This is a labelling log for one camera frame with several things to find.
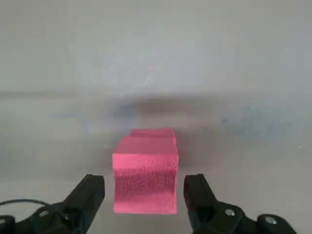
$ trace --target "gray floor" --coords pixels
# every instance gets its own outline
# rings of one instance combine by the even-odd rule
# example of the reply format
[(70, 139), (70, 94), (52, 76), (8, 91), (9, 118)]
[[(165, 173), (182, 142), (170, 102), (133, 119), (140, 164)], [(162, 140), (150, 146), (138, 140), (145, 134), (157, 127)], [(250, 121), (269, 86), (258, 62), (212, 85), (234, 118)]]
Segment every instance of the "gray floor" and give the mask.
[[(310, 234), (311, 23), (303, 0), (2, 0), (0, 200), (57, 202), (94, 173), (90, 234), (189, 234), (183, 178), (203, 173), (251, 218)], [(113, 213), (112, 151), (146, 127), (176, 129), (177, 215)]]

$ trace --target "screw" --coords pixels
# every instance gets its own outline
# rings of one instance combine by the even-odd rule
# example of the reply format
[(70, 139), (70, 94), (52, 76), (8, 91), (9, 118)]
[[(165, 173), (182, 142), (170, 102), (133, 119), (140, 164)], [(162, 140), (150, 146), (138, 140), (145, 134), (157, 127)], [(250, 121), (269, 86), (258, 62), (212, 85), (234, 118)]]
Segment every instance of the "screw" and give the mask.
[(231, 209), (226, 209), (225, 210), (226, 215), (228, 216), (235, 216), (235, 212)]
[(271, 216), (266, 216), (265, 217), (265, 221), (267, 221), (267, 223), (270, 223), (270, 224), (276, 224), (277, 221), (275, 220), (275, 218), (271, 217)]
[(42, 212), (39, 214), (39, 216), (40, 216), (40, 217), (44, 217), (44, 216), (46, 216), (47, 214), (49, 214), (49, 212), (46, 210), (46, 211), (42, 211)]

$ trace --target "pink sponge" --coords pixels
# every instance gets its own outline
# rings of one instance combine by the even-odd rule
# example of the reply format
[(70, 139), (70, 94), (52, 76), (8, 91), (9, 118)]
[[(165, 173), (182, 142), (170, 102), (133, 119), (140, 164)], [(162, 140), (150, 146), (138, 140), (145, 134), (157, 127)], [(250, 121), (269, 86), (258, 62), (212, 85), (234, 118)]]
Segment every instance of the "pink sponge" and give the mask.
[(116, 213), (175, 214), (178, 153), (172, 129), (132, 130), (113, 153)]

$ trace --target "black cable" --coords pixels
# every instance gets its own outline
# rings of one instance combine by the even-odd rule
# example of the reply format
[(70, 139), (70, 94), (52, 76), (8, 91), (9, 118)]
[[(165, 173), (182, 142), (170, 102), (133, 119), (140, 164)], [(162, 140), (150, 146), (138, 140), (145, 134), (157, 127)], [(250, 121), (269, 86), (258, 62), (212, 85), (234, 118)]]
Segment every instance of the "black cable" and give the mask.
[(46, 203), (46, 202), (40, 201), (40, 200), (36, 200), (36, 199), (13, 199), (13, 200), (7, 200), (7, 201), (0, 202), (0, 206), (13, 204), (13, 203), (35, 203), (35, 204), (39, 204), (39, 205), (42, 205), (42, 206), (51, 207), (51, 205), (49, 203)]
[[(47, 211), (49, 211), (51, 213), (58, 214), (58, 215), (61, 216), (61, 218), (66, 218), (66, 216), (62, 212), (60, 212), (57, 209), (55, 209), (51, 204), (46, 203), (44, 201), (36, 200), (36, 199), (13, 199), (13, 200), (7, 200), (7, 201), (0, 202), (0, 206), (14, 204), (14, 203), (35, 203), (35, 204), (39, 204), (39, 205), (42, 205), (42, 206), (46, 207)], [(34, 229), (35, 233), (38, 233), (36, 231), (36, 226), (34, 224), (34, 220), (33, 220), (32, 216), (31, 216), (31, 223), (32, 223), (32, 226), (33, 226), (33, 229)]]

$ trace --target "black plastic part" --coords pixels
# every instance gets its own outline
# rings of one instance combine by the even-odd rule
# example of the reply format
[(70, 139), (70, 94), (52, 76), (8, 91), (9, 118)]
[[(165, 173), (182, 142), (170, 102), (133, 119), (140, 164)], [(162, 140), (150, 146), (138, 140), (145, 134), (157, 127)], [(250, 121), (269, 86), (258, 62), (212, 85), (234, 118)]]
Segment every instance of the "black plastic part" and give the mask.
[(86, 175), (63, 202), (41, 207), (18, 223), (7, 216), (11, 221), (0, 225), (0, 234), (85, 234), (104, 197), (104, 177)]
[(296, 234), (281, 217), (262, 214), (256, 222), (238, 206), (218, 201), (203, 174), (185, 177), (184, 199), (194, 234)]

